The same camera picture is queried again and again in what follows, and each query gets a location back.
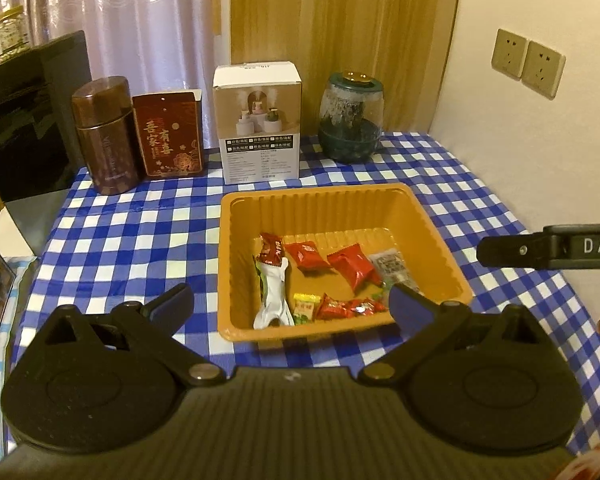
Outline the grey snack packet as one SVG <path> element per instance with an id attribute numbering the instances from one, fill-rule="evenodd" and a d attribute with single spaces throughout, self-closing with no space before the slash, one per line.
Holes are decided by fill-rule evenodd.
<path id="1" fill-rule="evenodd" d="M 396 248 L 375 252 L 368 258 L 379 273 L 385 288 L 403 284 L 414 292 L 419 292 L 419 286 L 412 277 L 411 271 L 407 269 L 402 254 Z"/>

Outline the large red candy packet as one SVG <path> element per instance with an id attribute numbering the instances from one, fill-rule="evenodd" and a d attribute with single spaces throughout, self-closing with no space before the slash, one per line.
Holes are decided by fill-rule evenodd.
<path id="1" fill-rule="evenodd" d="M 378 287 L 384 284 L 358 243 L 332 252 L 327 256 L 327 262 L 347 281 L 355 294 L 367 283 Z"/>

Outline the red orange candy packet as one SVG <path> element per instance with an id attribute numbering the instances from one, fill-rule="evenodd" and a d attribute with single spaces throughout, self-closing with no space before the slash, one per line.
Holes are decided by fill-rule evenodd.
<path id="1" fill-rule="evenodd" d="M 343 320 L 344 318 L 372 316 L 387 311 L 388 309 L 380 301 L 372 298 L 355 298 L 342 301 L 324 295 L 320 305 L 317 307 L 314 318 L 321 321 Z"/>

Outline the yellow green candy packet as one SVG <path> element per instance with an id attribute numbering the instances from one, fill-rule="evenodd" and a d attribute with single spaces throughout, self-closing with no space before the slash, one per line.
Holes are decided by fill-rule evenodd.
<path id="1" fill-rule="evenodd" d="M 303 325 L 313 323 L 321 302 L 322 297 L 318 295 L 294 294 L 291 306 L 294 324 Z"/>

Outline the green candy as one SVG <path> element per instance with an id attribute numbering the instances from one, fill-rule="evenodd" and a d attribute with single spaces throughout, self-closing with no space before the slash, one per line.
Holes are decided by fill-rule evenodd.
<path id="1" fill-rule="evenodd" d="M 265 300 L 265 295 L 266 295 L 266 281 L 265 281 L 265 277 L 263 276 L 263 273 L 261 270 L 260 260 L 256 256 L 252 256 L 252 261 L 253 261 L 254 270 L 256 271 L 257 277 L 258 277 L 259 298 L 260 298 L 259 301 L 260 301 L 260 304 L 262 304 L 263 300 Z"/>

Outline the white snack wrapper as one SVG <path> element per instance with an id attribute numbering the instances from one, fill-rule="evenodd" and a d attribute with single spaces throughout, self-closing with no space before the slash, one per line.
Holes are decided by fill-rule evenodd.
<path id="1" fill-rule="evenodd" d="M 264 330 L 272 324 L 294 326 L 286 297 L 287 268 L 286 257 L 283 258 L 281 266 L 270 266 L 261 262 L 261 270 L 266 281 L 266 295 L 253 321 L 255 330 Z"/>

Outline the small red candy packet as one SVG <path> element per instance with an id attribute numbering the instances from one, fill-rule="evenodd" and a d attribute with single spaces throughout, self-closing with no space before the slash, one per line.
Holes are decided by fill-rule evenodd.
<path id="1" fill-rule="evenodd" d="M 312 240 L 286 244 L 285 252 L 294 259 L 297 268 L 303 273 L 323 272 L 330 268 Z"/>

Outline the brown candy packet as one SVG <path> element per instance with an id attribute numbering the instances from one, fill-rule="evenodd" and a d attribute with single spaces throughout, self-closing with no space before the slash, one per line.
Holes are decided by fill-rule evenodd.
<path id="1" fill-rule="evenodd" d="M 282 238 L 272 233 L 262 232 L 260 239 L 262 246 L 257 260 L 270 266 L 281 266 L 285 255 Z"/>

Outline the dark red gift box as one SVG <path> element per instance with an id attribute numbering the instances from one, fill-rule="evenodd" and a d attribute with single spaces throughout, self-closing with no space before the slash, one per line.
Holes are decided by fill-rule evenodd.
<path id="1" fill-rule="evenodd" d="M 204 170 L 202 91 L 132 97 L 140 156 L 148 179 L 198 176 Z"/>

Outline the black appliance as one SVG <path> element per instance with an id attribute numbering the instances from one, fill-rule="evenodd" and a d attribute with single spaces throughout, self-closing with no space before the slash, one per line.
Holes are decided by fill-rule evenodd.
<path id="1" fill-rule="evenodd" d="M 85 34 L 72 32 L 0 65 L 0 197 L 70 188 L 84 166 L 71 97 L 92 80 Z"/>

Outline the brown cylindrical tin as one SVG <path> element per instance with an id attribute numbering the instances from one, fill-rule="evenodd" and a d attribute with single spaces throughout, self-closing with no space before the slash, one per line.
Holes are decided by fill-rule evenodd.
<path id="1" fill-rule="evenodd" d="M 128 192 L 144 178 L 129 81 L 123 76 L 92 80 L 71 98 L 82 154 L 99 194 Z"/>

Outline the white product box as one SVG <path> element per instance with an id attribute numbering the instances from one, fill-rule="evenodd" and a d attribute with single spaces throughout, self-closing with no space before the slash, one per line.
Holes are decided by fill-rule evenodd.
<path id="1" fill-rule="evenodd" d="M 289 61 L 215 70 L 215 127 L 227 185 L 299 177 L 301 93 Z"/>

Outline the glass jar with label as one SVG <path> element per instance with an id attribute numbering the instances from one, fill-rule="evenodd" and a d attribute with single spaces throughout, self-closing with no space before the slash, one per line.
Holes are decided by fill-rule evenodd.
<path id="1" fill-rule="evenodd" d="M 0 14 L 0 63 L 31 49 L 29 29 L 23 6 L 14 6 Z"/>

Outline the right wall socket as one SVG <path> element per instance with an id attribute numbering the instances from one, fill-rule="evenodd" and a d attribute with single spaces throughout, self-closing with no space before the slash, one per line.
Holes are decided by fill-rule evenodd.
<path id="1" fill-rule="evenodd" d="M 557 94 L 565 64 L 565 55 L 531 40 L 524 60 L 521 81 L 541 96 L 552 100 Z"/>

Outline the left wall socket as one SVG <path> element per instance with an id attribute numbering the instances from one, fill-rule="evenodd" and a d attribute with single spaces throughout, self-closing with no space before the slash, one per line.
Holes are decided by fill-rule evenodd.
<path id="1" fill-rule="evenodd" d="M 506 29 L 498 29 L 492 52 L 494 70 L 519 80 L 524 69 L 529 40 Z"/>

